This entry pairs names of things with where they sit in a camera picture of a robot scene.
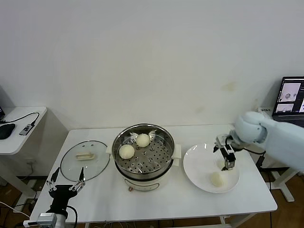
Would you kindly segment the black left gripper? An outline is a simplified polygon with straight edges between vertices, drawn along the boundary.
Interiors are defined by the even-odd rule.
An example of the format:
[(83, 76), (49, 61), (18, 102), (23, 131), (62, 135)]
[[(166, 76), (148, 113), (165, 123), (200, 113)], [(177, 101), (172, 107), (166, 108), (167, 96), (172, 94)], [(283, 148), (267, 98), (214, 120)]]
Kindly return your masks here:
[(57, 177), (60, 168), (51, 175), (51, 178), (47, 180), (48, 193), (53, 199), (50, 208), (46, 213), (67, 213), (68, 202), (71, 198), (77, 195), (77, 191), (80, 191), (85, 186), (84, 168), (82, 167), (79, 179), (74, 185), (56, 185)]

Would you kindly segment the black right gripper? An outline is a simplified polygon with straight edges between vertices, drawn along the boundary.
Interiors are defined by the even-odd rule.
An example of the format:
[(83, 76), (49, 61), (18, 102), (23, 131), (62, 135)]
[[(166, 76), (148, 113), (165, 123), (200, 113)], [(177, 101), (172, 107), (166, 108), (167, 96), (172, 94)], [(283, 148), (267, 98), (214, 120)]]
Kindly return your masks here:
[[(215, 153), (218, 149), (220, 149), (220, 147), (215, 145), (213, 152)], [(241, 150), (243, 150), (243, 142), (236, 133), (230, 133), (225, 138), (225, 146), (220, 149), (224, 158), (224, 167), (222, 168), (222, 171), (229, 171), (235, 167), (235, 152), (239, 152)]]

